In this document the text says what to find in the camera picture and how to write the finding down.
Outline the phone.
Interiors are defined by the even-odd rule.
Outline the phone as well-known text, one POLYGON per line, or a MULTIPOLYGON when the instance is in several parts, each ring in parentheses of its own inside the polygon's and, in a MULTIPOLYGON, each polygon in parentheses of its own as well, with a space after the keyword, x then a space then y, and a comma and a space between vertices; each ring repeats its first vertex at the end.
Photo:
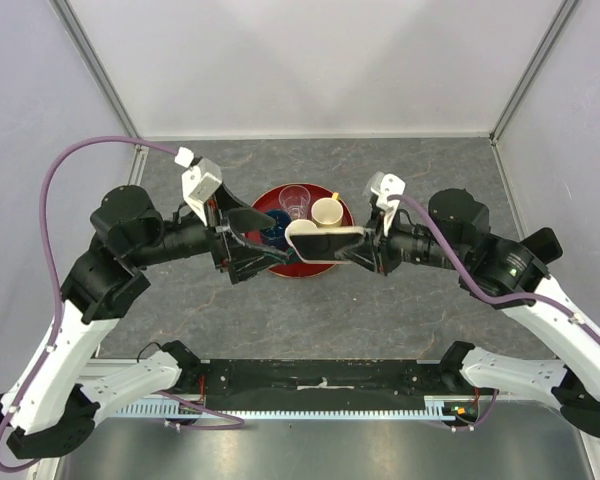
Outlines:
POLYGON ((346 226, 318 228, 313 234, 294 234, 291 239, 298 253, 306 264, 340 264, 333 263, 335 242, 342 239, 362 240, 364 228, 346 226))
POLYGON ((546 266, 560 259, 564 253, 558 237, 550 227, 540 228, 525 237, 521 243, 546 266))

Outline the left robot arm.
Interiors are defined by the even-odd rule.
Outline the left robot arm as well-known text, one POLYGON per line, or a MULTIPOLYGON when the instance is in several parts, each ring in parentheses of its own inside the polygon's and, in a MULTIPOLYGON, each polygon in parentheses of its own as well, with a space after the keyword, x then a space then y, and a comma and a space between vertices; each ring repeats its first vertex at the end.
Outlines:
POLYGON ((98 344, 149 288, 148 266, 210 254, 239 283, 288 261, 286 252, 248 239, 274 222, 226 188, 203 210, 209 222, 195 213, 165 219, 145 189, 130 185, 111 190, 92 213, 95 234, 60 287, 60 314, 21 378, 0 394, 0 445, 22 467, 71 453, 104 419, 147 395, 198 387, 200 359, 179 341, 116 374, 80 380, 98 344))

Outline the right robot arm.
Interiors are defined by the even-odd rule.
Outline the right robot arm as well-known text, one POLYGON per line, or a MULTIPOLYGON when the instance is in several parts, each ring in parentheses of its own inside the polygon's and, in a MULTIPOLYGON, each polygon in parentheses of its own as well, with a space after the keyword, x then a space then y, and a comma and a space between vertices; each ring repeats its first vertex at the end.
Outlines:
POLYGON ((366 226, 341 228, 334 242, 336 259, 384 275, 402 263, 456 271, 461 288, 525 327, 557 358, 551 367, 456 342, 437 371, 445 391, 472 385, 522 394, 600 438, 600 327, 549 271, 562 254, 552 229, 514 241, 491 233, 488 208, 465 190, 442 190, 426 208, 389 191, 373 196, 366 226))

